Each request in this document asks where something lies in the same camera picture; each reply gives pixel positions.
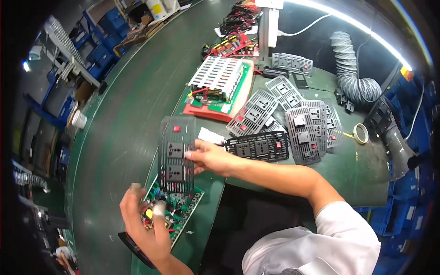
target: metal hose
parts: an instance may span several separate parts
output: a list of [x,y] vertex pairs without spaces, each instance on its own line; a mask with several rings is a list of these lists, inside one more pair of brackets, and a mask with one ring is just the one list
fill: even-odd
[[48,21],[44,24],[44,30],[49,35],[52,42],[57,46],[62,54],[64,54],[69,60],[71,56],[80,63],[83,67],[85,66],[84,61],[81,58],[80,53],[73,44],[69,35],[66,33],[61,23],[51,15]]
[[49,193],[51,190],[49,189],[48,183],[40,176],[28,174],[28,173],[20,173],[14,171],[14,180],[18,185],[31,185],[38,186],[43,188],[46,193]]
[[346,32],[334,32],[330,39],[336,57],[336,75],[339,88],[355,104],[367,103],[364,98],[370,101],[377,100],[382,94],[382,90],[376,80],[371,78],[358,79],[356,55],[350,35]]

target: worker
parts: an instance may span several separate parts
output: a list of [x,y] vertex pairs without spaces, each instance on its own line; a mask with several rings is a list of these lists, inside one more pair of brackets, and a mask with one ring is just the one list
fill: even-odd
[[[381,243],[370,225],[315,170],[239,158],[199,139],[195,147],[196,151],[185,153],[187,159],[194,161],[195,174],[209,170],[236,177],[304,197],[313,208],[317,234],[295,227],[266,235],[243,255],[243,274],[372,274]],[[143,227],[139,217],[143,205],[139,206],[139,201],[145,193],[139,184],[134,184],[121,201],[128,235],[162,274],[193,274],[170,254],[171,242],[164,223],[154,223],[154,230],[149,231]]]

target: white sleeve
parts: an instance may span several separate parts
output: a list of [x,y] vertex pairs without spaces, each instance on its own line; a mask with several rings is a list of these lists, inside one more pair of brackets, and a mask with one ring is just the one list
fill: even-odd
[[371,226],[346,202],[332,202],[316,215],[317,233],[366,245],[380,245]]

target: white cup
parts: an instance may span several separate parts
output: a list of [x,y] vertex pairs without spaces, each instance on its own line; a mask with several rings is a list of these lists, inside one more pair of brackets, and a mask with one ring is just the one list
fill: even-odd
[[72,118],[72,125],[77,126],[78,128],[84,129],[85,123],[87,122],[87,117],[77,110]]

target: green workbench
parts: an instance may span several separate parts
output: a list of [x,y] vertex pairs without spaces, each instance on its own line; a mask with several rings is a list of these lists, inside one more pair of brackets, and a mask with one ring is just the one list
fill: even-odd
[[[151,274],[117,233],[124,231],[119,202],[132,182],[147,187],[156,176],[154,160],[162,118],[180,114],[185,84],[200,65],[201,45],[216,39],[213,28],[230,11],[234,0],[202,1],[167,23],[144,45],[131,49],[106,79],[103,95],[94,95],[83,109],[88,117],[78,131],[67,170],[65,211],[83,274]],[[255,77],[252,91],[264,87]],[[335,76],[316,69],[309,86],[334,90]],[[308,99],[331,98],[331,92],[303,91]],[[359,114],[338,108],[344,132],[362,122]],[[225,123],[197,119],[205,127],[227,136]],[[345,136],[344,146],[330,150],[311,165],[352,205],[384,205],[388,190],[386,155],[381,143],[357,144]],[[194,271],[198,270],[208,241],[224,184],[264,191],[237,179],[205,172],[195,185],[205,191],[185,231],[172,250]]]

